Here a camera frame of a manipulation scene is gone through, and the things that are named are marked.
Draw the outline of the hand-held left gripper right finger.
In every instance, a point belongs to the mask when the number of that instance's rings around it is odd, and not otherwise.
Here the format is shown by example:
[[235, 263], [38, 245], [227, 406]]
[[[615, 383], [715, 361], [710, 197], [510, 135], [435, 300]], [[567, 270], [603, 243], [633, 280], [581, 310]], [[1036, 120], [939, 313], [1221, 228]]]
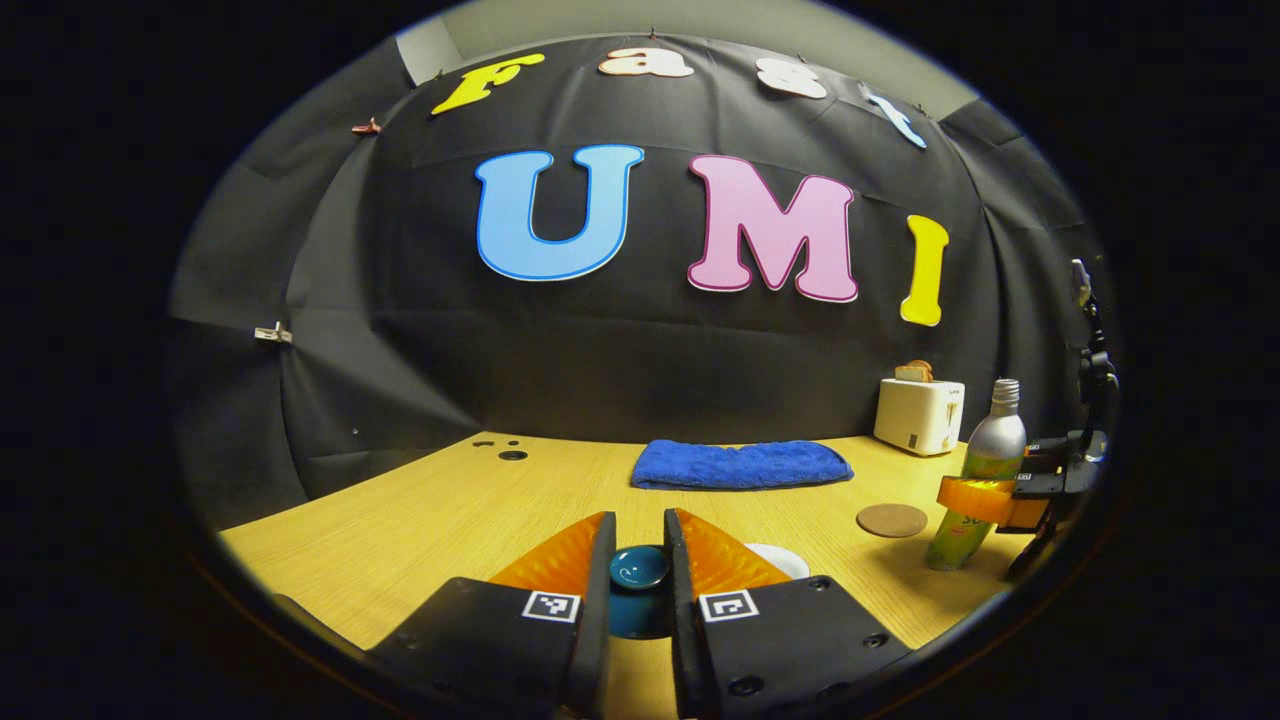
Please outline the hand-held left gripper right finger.
[[694, 589], [690, 527], [664, 514], [681, 719], [814, 719], [899, 675], [914, 650], [827, 575]]

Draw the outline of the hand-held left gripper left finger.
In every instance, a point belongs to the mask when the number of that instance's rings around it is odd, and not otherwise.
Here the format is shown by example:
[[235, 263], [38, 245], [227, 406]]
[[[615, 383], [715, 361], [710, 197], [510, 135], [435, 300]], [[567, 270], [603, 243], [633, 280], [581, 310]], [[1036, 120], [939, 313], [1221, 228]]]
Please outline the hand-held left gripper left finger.
[[442, 719], [602, 719], [616, 515], [589, 536], [584, 591], [456, 577], [367, 651]]

